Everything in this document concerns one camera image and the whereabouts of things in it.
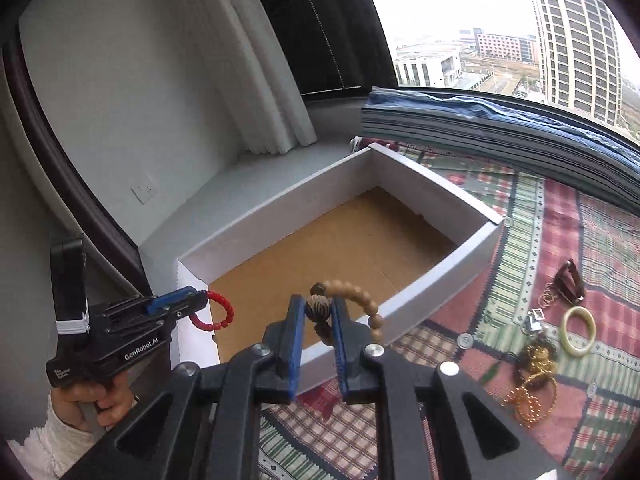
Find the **white knit left sleeve forearm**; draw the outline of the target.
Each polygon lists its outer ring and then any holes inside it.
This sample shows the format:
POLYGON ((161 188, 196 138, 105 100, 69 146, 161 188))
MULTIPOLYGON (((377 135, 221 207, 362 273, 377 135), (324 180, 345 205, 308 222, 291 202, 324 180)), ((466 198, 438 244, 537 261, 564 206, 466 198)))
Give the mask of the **white knit left sleeve forearm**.
POLYGON ((23 442, 9 440, 9 449, 32 479, 61 479, 96 443, 82 429, 84 414, 77 402, 49 398, 47 420, 32 428, 23 442))

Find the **person's left hand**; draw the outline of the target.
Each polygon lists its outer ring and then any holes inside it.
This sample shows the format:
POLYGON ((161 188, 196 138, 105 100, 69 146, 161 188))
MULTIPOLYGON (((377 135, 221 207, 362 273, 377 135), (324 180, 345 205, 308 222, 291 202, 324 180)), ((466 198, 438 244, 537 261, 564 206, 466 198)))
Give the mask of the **person's left hand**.
POLYGON ((134 406, 134 394, 129 388, 126 370, 115 376, 108 386, 97 382, 78 382, 64 388, 53 388, 50 397, 58 419, 85 432, 89 432, 91 426, 81 409, 83 405, 98 408, 96 423, 102 428, 118 424, 134 406))

